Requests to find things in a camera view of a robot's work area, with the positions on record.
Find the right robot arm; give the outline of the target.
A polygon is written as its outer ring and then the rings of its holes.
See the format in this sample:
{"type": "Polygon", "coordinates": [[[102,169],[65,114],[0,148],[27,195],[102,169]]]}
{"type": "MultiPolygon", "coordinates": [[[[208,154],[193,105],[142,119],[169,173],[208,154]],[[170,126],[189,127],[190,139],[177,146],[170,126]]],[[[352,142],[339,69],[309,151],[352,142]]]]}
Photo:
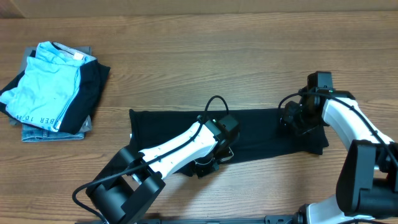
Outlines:
{"type": "Polygon", "coordinates": [[[305,204],[292,223],[382,223],[397,216],[397,143],[378,130],[348,91],[333,87],[330,72],[314,72],[279,103],[280,122],[297,135],[329,126],[348,153],[330,198],[305,204]]]}

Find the black t-shirt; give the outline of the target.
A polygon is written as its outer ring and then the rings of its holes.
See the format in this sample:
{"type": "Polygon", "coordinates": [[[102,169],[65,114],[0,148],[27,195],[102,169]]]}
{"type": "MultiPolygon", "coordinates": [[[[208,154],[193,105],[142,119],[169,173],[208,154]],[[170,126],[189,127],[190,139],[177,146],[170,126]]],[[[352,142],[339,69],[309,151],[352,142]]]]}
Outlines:
{"type": "MultiPolygon", "coordinates": [[[[232,144],[234,156],[227,164],[268,159],[300,151],[322,155],[329,146],[323,127],[298,136],[279,122],[279,110],[232,110],[240,123],[239,139],[232,144]]],[[[163,144],[185,132],[201,111],[129,111],[133,153],[163,144]]]]}

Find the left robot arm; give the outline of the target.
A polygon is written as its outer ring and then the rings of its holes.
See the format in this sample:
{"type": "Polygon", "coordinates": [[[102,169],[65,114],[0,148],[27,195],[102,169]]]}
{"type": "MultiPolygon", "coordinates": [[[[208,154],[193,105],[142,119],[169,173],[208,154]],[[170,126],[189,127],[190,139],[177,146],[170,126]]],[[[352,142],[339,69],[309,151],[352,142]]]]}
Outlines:
{"type": "Polygon", "coordinates": [[[164,180],[187,168],[202,178],[232,158],[230,145],[239,137],[239,121],[230,114],[197,121],[177,137],[156,147],[135,151],[126,146],[86,189],[107,223],[136,223],[165,187],[164,180]]]}

